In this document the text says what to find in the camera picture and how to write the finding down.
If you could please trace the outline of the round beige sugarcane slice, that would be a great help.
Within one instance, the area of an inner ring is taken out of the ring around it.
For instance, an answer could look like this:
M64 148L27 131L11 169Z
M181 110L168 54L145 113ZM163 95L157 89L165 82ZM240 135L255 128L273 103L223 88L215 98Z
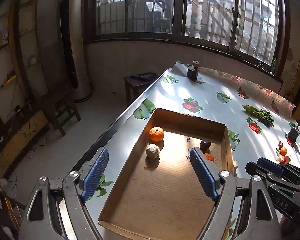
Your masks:
M160 148L156 144L150 144L146 149L146 155L149 159L156 159L160 154Z

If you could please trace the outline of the wooden chair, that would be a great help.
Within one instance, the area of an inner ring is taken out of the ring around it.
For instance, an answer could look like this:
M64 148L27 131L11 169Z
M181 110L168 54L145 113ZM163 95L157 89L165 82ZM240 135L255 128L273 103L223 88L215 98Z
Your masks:
M49 91L38 99L38 105L43 110L47 120L55 130L59 130L64 137L66 132L63 126L74 116L77 121L81 116L76 107L70 90L66 87Z

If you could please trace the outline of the green leafy vegetable bunch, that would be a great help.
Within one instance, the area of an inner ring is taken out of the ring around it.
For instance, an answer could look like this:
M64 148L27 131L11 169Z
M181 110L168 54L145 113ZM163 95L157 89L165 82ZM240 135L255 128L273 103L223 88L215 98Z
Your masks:
M264 109L255 108L252 105L242 105L243 109L254 116L257 120L259 120L262 124L267 127L274 126L274 119L270 113L270 111L266 111Z

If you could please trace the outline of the green bottle on sill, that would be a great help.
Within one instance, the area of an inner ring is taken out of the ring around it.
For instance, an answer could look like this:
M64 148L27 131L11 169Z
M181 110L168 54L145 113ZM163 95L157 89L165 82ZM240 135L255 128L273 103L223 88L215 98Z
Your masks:
M275 68L276 68L276 58L274 58L272 63L271 63L270 74L272 74L272 75L275 74Z

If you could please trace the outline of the small dark jar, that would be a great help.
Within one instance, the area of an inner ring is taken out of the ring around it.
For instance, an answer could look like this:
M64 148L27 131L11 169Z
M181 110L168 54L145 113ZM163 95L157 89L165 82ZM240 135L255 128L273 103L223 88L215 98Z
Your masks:
M192 64L189 64L187 67L187 78L192 81L197 81L198 73L199 73L199 65L200 62L194 60Z

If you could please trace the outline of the barred window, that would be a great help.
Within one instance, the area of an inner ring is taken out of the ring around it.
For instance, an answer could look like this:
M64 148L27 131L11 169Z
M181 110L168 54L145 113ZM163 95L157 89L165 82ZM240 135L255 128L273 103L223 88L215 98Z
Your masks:
M91 42L143 40L203 48L280 78L289 47L288 0L84 0Z

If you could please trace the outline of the small orange kumquat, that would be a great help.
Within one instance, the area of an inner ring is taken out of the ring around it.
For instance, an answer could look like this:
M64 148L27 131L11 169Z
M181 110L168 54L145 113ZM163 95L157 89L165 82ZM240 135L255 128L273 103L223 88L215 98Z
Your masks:
M287 154L287 149L286 149L285 147L282 147L282 148L280 149L280 154L281 154L282 156L286 156L286 154Z

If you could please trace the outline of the small beige chunk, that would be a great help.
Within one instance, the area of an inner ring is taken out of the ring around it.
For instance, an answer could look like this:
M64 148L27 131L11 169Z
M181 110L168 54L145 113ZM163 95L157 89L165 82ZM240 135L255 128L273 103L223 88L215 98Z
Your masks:
M237 170L239 167L238 162L235 159L233 160L233 167L234 167L234 170Z

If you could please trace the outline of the small dark red grape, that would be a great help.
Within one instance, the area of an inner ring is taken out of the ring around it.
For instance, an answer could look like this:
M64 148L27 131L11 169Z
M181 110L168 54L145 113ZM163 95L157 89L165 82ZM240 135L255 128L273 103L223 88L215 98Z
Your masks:
M283 148L283 142L279 142L279 144L278 144L278 147L279 147L279 150L281 149L281 148Z

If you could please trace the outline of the dark wooden stool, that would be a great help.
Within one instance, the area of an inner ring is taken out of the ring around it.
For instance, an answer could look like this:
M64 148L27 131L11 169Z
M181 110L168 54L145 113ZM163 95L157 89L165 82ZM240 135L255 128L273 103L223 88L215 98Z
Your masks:
M125 91L126 91L126 103L129 106L133 100L135 100L139 95L141 90L148 88L157 78L149 81L139 81L131 79L130 76L123 78L125 82Z

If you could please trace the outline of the white standing air conditioner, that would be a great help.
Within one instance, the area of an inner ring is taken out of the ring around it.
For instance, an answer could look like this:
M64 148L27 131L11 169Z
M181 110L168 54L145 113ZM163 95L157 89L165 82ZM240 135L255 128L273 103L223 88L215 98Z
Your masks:
M75 102L91 97L82 31L82 0L58 0L59 40Z

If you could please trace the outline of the black remote control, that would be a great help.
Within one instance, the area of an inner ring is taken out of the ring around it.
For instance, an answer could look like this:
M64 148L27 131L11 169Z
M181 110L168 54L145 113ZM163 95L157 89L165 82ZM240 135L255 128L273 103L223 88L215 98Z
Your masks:
M131 79L134 80L139 80L139 81L149 81L153 80L154 78L157 78L157 74L153 72L148 72L148 73L142 73L142 74L133 74L130 76Z

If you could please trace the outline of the brown cardboard tray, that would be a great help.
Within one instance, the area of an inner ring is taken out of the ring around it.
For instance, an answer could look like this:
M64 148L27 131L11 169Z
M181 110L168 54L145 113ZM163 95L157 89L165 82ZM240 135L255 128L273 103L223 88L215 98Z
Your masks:
M149 139L153 127L164 130L162 141ZM225 124L156 109L115 180L100 226L127 239L196 239L213 208L190 163L191 149L204 139L218 168L232 172ZM150 144L160 148L154 160L146 155Z

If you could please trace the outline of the red cherry tomato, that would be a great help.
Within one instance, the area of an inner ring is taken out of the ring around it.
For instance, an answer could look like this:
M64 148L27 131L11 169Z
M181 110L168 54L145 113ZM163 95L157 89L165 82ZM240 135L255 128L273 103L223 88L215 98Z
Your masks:
M289 156L285 155L285 158L284 158L284 164L288 164L290 162L290 158Z

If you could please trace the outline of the fruit print tablecloth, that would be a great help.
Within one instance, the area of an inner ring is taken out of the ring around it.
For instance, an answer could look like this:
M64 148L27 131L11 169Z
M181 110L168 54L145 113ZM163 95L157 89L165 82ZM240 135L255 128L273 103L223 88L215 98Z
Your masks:
M62 181L68 239L282 239L299 228L300 127L274 92L179 62Z

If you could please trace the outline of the dark purple plum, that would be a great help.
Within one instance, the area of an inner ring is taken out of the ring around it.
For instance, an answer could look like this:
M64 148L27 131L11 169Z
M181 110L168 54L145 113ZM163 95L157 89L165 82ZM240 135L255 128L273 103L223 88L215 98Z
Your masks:
M202 140L202 141L200 142L200 150L201 150L202 152L208 151L209 148L210 148L210 146L211 146L211 141L209 141L209 140Z

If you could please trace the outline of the black plant pot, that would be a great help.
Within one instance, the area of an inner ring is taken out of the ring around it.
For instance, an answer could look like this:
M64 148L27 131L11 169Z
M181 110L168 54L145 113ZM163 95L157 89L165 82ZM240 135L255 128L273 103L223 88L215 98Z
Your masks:
M290 139L291 142L296 142L296 139L300 135L299 125L293 122L290 122L289 125L290 125L290 131L288 133L288 138Z

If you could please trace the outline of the orange tangerine with stem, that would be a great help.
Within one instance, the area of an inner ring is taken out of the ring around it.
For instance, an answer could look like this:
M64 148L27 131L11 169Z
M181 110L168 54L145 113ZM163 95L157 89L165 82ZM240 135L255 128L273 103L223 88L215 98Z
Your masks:
M149 131L149 139L153 142L160 142L165 136L165 132L161 127L153 127Z

